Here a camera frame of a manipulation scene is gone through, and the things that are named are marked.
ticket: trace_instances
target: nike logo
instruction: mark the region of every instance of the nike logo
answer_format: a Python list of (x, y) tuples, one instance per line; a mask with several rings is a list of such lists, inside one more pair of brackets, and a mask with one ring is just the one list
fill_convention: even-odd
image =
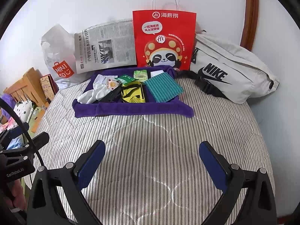
[(198, 75), (207, 80), (214, 80), (214, 81), (231, 85), (231, 83), (222, 80), (222, 78), (228, 75), (228, 73), (224, 72), (223, 70), (221, 70), (220, 68), (218, 68), (217, 66), (211, 63), (209, 63), (206, 67), (200, 68), (198, 71)]

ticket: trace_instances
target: black cable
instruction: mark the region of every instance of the black cable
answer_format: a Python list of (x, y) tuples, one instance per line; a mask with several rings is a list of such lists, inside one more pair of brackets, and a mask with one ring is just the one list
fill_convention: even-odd
[(23, 143), (25, 145), (25, 138), (24, 138), (24, 134), (22, 134), (22, 137), (23, 137)]
[(19, 127), (23, 130), (29, 144), (32, 146), (34, 152), (36, 153), (39, 161), (40, 161), (40, 164), (42, 166), (44, 166), (44, 162), (43, 162), (43, 159), (40, 155), (40, 153), (38, 152), (34, 142), (32, 141), (30, 135), (28, 134), (26, 128), (24, 127), (24, 124), (23, 122), (20, 120), (20, 118), (18, 117), (18, 115), (13, 111), (13, 109), (4, 101), (0, 98), (0, 107), (2, 107), (5, 111), (7, 111), (7, 113), (12, 116), (12, 118), (16, 121), (16, 123), (19, 125)]
[(31, 179), (31, 174), (29, 174), (29, 177), (30, 177), (30, 181), (31, 181), (31, 188), (32, 188), (32, 179)]

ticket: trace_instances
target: white nike waist bag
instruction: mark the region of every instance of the white nike waist bag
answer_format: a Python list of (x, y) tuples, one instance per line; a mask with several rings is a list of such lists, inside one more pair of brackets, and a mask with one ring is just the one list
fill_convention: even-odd
[(190, 71), (197, 74), (204, 92), (237, 104), (267, 95), (279, 85), (277, 77), (252, 52), (204, 32), (196, 35)]

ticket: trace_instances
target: teal cloth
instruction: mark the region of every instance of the teal cloth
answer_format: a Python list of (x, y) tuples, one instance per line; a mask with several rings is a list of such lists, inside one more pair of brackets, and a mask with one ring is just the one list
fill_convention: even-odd
[(156, 102), (167, 102), (183, 92), (182, 87), (168, 73), (161, 73), (145, 81)]

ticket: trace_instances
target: wooden headboard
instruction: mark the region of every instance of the wooden headboard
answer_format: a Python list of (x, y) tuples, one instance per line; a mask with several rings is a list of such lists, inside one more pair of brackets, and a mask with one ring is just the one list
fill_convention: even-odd
[(39, 107), (49, 106), (40, 84), (40, 76), (34, 68), (29, 69), (20, 80), (6, 88), (4, 93), (11, 95), (17, 102), (31, 100)]

